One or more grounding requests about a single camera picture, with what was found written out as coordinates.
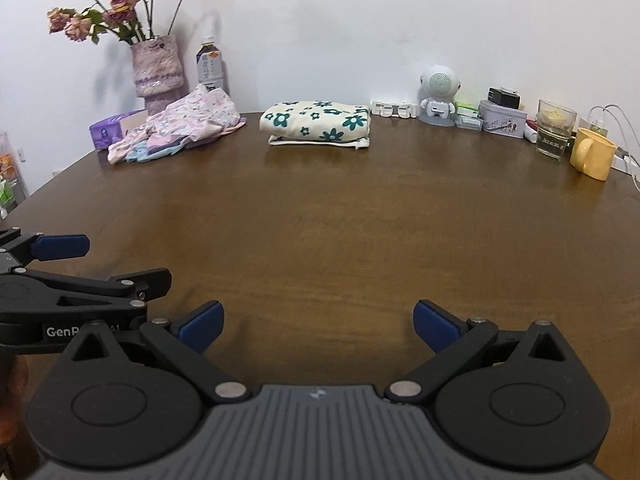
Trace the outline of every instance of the floral cloth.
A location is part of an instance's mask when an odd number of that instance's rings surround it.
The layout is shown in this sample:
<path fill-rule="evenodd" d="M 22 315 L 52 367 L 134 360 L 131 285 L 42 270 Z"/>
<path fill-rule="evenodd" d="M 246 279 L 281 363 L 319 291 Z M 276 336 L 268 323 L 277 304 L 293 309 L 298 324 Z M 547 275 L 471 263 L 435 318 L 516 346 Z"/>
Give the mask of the floral cloth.
<path fill-rule="evenodd" d="M 186 97 L 147 118 L 145 124 L 109 146 L 108 161 L 115 164 L 122 160 L 142 140 L 146 140 L 145 150 L 151 155 L 168 147 L 226 135 L 243 125 L 234 102 L 222 89 L 209 92 L 199 84 Z"/>
<path fill-rule="evenodd" d="M 334 144 L 365 148 L 369 145 L 369 107 L 331 101 L 293 101 L 269 108 L 260 118 L 260 130 L 269 143 Z"/>

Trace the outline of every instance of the tissue box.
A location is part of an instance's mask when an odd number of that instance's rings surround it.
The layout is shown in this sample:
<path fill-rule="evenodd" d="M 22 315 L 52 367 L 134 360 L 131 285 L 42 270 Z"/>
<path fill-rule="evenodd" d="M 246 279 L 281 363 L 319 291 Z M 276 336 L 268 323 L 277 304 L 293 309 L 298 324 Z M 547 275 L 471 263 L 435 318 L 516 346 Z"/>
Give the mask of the tissue box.
<path fill-rule="evenodd" d="M 144 124 L 149 117 L 147 110 L 137 110 L 126 114 L 114 115 L 89 126 L 96 150 L 104 150 L 114 142 L 122 140 L 131 130 Z"/>

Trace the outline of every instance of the glass cup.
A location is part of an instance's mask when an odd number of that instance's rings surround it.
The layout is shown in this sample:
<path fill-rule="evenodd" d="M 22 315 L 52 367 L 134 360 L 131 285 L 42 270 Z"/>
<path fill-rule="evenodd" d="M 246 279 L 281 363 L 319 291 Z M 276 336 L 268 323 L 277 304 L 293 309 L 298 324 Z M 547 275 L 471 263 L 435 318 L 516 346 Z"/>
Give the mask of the glass cup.
<path fill-rule="evenodd" d="M 560 160 L 573 133 L 577 117 L 578 114 L 569 108 L 540 99 L 536 150 Z"/>

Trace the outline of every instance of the folded towel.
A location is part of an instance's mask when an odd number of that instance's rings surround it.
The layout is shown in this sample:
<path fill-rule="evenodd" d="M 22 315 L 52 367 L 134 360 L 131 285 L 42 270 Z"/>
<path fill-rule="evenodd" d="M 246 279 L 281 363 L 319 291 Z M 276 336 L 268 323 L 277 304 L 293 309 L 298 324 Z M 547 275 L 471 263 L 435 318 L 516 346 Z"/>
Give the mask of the folded towel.
<path fill-rule="evenodd" d="M 329 101 L 296 101 L 269 108 L 260 130 L 269 144 L 332 144 L 356 149 L 369 146 L 369 107 Z"/>

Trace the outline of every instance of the metal screw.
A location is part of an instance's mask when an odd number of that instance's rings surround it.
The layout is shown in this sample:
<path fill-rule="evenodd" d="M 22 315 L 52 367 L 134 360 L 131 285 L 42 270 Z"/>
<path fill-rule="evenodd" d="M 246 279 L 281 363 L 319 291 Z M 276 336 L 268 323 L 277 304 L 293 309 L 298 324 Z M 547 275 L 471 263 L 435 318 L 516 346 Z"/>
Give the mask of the metal screw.
<path fill-rule="evenodd" d="M 214 391 L 217 396 L 223 399 L 237 399 L 246 393 L 246 386 L 242 383 L 229 381 L 228 383 L 220 383 Z"/>
<path fill-rule="evenodd" d="M 396 381 L 389 386 L 389 391 L 398 397 L 415 397 L 422 391 L 422 387 L 413 381 Z"/>

